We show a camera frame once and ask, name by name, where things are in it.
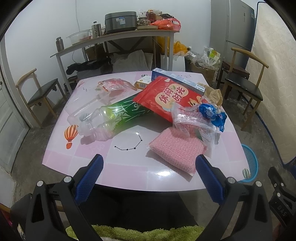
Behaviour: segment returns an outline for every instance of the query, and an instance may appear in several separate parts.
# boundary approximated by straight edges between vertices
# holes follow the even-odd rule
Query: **rice cooker label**
[[[126,19],[124,17],[120,17],[119,18],[119,24],[125,24],[126,23]]]

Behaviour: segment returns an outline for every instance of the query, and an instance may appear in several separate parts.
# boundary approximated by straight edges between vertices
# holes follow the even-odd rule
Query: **chair leg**
[[[228,95],[229,95],[229,93],[230,93],[231,90],[232,90],[232,87],[231,87],[231,86],[228,86],[228,87],[227,87],[227,90],[226,90],[226,93],[225,93],[225,96],[224,96],[224,99],[225,99],[225,100],[227,100]]]
[[[247,124],[251,121],[252,119],[252,116],[254,115],[254,113],[256,112],[259,104],[260,104],[261,101],[257,101],[254,109],[252,110],[252,112],[249,114],[247,120],[245,121],[245,123],[242,125],[242,128],[241,128],[241,131],[243,131],[245,129],[245,127],[247,126]]]
[[[245,110],[244,110],[243,115],[247,113],[247,110],[248,110],[250,104],[252,103],[252,100],[253,100],[253,99],[251,98],[250,101],[249,101],[249,103],[247,104],[247,107],[246,107]]]
[[[54,116],[54,118],[57,119],[57,115],[55,114],[54,110],[52,109],[52,107],[50,106],[50,103],[48,102],[48,100],[46,99],[46,97],[43,98],[44,103],[47,105],[47,108],[49,109],[49,111],[52,113],[52,115]]]
[[[242,92],[239,91],[239,97],[237,98],[237,100],[240,101],[241,97],[242,97]]]
[[[219,89],[219,87],[220,87],[220,83],[221,83],[222,75],[223,75],[223,69],[222,69],[222,67],[221,67],[221,69],[220,69],[220,74],[219,74],[219,78],[218,78],[218,81],[217,81],[217,89]]]
[[[227,87],[228,87],[228,84],[227,84],[227,82],[225,81],[224,86],[223,86],[223,89],[222,89],[222,93],[221,93],[221,94],[222,94],[222,97],[225,96],[225,93],[226,93]]]
[[[38,120],[38,118],[36,117],[36,115],[34,114],[34,112],[31,110],[30,107],[28,107],[28,109],[29,109],[31,115],[33,116],[34,120],[36,120],[37,124],[38,124],[38,125],[40,126],[40,128],[42,129],[43,126],[41,125],[40,121]]]
[[[63,90],[62,90],[61,85],[59,84],[59,82],[57,82],[57,86],[59,87],[59,90],[61,91],[61,94],[63,95],[65,101],[67,102],[67,98],[66,98],[65,93],[63,92]]]

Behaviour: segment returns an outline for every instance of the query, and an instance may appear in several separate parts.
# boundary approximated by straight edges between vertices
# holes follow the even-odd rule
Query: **orange striped hot air balloon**
[[[66,138],[66,140],[68,141],[66,148],[70,149],[72,146],[72,140],[77,136],[78,131],[77,131],[77,125],[71,125],[69,126],[65,132],[64,132],[64,136]]]

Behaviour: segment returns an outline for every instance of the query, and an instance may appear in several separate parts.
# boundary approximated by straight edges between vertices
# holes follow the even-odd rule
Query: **crumpled blue plastic wrapper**
[[[227,118],[224,111],[211,104],[201,104],[198,109],[204,118],[210,119],[211,123],[218,127],[221,132],[224,131],[224,124]]]

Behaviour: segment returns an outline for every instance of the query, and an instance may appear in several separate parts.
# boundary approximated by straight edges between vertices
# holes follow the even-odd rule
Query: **pink sponge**
[[[195,159],[206,146],[197,137],[185,137],[180,130],[169,127],[149,143],[149,147],[169,164],[194,175]]]

